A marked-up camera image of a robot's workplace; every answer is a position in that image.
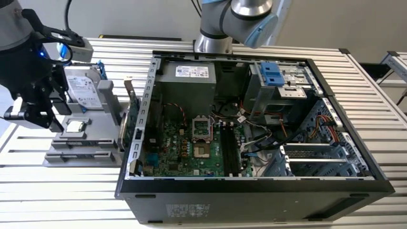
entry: power supply label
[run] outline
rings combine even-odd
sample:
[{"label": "power supply label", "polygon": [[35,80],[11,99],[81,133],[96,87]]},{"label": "power supply label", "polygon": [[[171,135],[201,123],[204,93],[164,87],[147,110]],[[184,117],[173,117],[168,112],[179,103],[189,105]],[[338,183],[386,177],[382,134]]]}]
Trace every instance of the power supply label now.
[{"label": "power supply label", "polygon": [[209,78],[209,69],[199,66],[177,66],[176,77]]}]

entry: ram slot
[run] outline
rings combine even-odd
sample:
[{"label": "ram slot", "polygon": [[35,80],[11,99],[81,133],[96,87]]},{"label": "ram slot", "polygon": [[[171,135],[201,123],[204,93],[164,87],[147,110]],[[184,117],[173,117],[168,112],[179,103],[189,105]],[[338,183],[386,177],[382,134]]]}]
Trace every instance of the ram slot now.
[{"label": "ram slot", "polygon": [[239,157],[234,127],[229,125],[220,127],[220,147],[223,154],[224,176],[239,176]]}]

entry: aluminum extrusion table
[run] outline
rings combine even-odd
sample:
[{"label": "aluminum extrusion table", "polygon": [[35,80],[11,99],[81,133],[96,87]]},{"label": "aluminum extrusion table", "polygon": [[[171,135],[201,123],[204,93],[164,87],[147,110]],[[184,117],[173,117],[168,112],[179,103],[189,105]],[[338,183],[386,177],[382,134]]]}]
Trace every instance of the aluminum extrusion table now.
[{"label": "aluminum extrusion table", "polygon": [[[113,93],[128,101],[124,77],[144,90],[152,50],[191,52],[191,42],[89,39],[105,64]],[[350,54],[339,49],[235,45],[235,54],[312,58],[396,193],[330,223],[330,229],[407,228],[407,117]],[[53,133],[11,125],[0,139],[0,228],[139,228],[124,201],[113,199],[119,168],[44,168]],[[183,225],[196,228],[303,228],[304,224]]]}]

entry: robotic arm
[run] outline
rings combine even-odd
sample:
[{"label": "robotic arm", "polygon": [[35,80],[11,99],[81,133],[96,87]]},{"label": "robotic arm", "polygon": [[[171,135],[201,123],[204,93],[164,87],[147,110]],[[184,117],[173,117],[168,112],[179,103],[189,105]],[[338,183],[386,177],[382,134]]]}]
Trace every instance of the robotic arm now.
[{"label": "robotic arm", "polygon": [[203,0],[196,52],[232,53],[232,39],[251,48],[260,47],[278,23],[271,14],[272,0]]},{"label": "robotic arm", "polygon": [[[65,61],[49,59],[43,44],[53,42],[69,51]],[[23,10],[17,0],[0,0],[0,84],[15,100],[4,114],[7,121],[53,132],[64,130],[52,106],[61,115],[71,114],[63,65],[72,60],[72,48],[85,46],[87,41],[71,30],[44,26],[35,11]]]},{"label": "robotic arm", "polygon": [[[271,7],[272,0],[203,0],[195,51],[232,53],[232,39],[251,48],[263,45],[278,22]],[[65,61],[49,59],[45,43],[63,44]],[[69,28],[63,31],[44,26],[35,11],[23,10],[17,0],[0,0],[0,84],[15,100],[4,114],[7,121],[63,132],[52,111],[55,107],[61,115],[71,114],[63,65],[73,54],[75,60],[88,62],[92,51],[88,41]]]}]

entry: metal case frame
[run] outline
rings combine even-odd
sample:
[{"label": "metal case frame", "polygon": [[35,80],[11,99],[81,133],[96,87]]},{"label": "metal case frame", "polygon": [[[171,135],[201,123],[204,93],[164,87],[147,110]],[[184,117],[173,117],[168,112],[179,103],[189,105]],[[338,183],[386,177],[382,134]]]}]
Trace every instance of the metal case frame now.
[{"label": "metal case frame", "polygon": [[[124,154],[116,198],[125,200],[141,224],[332,221],[394,193],[392,185],[360,139],[312,59],[153,51],[139,120],[147,119],[147,112],[143,112],[143,109],[148,109],[153,78],[156,72],[161,70],[161,61],[184,61],[185,56],[191,55],[196,61],[219,59],[234,62],[259,62],[260,60],[306,62],[322,86],[324,97],[342,120],[343,130],[350,134],[370,166],[372,173],[370,176],[374,177],[374,180],[339,180],[332,177],[295,180],[284,178],[259,180],[129,179],[128,168],[131,166],[127,160],[128,157],[137,156],[135,154],[140,152],[144,135],[144,130],[136,129],[133,136],[136,144]],[[175,207],[188,209],[196,206],[204,209],[203,216],[177,217],[169,214]]]}]

